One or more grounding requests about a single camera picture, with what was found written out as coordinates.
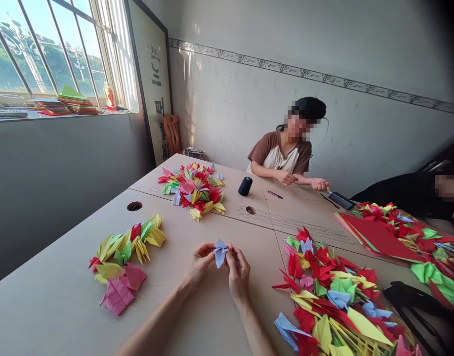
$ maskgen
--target human hand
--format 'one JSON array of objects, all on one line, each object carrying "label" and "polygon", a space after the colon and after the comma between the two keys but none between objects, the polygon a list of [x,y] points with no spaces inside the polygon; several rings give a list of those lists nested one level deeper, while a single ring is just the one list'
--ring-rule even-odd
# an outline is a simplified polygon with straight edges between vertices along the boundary
[{"label": "human hand", "polygon": [[214,249],[215,243],[206,242],[192,252],[193,261],[181,280],[181,284],[187,288],[189,293],[197,289],[208,265],[215,260],[215,255],[213,254]]},{"label": "human hand", "polygon": [[226,256],[229,268],[228,285],[230,287],[230,293],[236,304],[248,303],[250,300],[248,293],[250,265],[238,247],[228,247],[230,251],[227,252]]},{"label": "human hand", "polygon": [[308,178],[308,182],[311,183],[311,188],[317,191],[331,191],[330,184],[328,181],[322,178]]},{"label": "human hand", "polygon": [[288,186],[297,181],[297,177],[293,176],[287,171],[275,170],[275,178],[279,180],[284,186]]}]

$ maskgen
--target bottle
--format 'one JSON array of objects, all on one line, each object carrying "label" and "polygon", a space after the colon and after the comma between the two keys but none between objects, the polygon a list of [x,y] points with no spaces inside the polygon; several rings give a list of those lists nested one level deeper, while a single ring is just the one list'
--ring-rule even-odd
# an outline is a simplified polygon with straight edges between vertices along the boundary
[{"label": "bottle", "polygon": [[103,91],[105,92],[105,96],[107,98],[107,109],[116,111],[117,107],[115,106],[115,98],[113,96],[113,90],[108,85],[108,82],[105,82],[105,86],[103,88]]}]

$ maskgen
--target pen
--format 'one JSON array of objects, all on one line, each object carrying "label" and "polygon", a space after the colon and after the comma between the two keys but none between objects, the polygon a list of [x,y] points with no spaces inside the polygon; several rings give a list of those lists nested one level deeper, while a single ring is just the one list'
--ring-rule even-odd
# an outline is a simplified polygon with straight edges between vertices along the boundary
[{"label": "pen", "polygon": [[270,193],[271,195],[274,195],[274,196],[277,197],[277,198],[284,199],[282,196],[280,196],[280,195],[278,195],[278,194],[275,194],[275,193],[273,193],[272,191],[267,190],[267,192]]}]

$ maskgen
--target dark hair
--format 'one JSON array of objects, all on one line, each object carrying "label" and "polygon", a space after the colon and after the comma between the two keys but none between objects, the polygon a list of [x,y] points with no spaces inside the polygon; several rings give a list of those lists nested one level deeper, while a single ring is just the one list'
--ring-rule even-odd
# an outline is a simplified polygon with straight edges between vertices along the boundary
[{"label": "dark hair", "polygon": [[[301,119],[315,124],[326,115],[326,105],[317,98],[307,96],[297,100],[288,110],[288,114],[299,115]],[[276,131],[284,131],[284,129],[285,124],[276,127]]]}]

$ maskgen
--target wooden chair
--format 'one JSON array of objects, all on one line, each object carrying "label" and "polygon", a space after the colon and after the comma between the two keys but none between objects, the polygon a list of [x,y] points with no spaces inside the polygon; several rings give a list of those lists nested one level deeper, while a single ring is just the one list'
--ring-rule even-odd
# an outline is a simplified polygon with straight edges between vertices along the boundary
[{"label": "wooden chair", "polygon": [[166,131],[166,140],[169,145],[169,157],[175,153],[184,151],[181,146],[180,126],[181,122],[179,115],[166,115],[163,117],[164,131]]}]

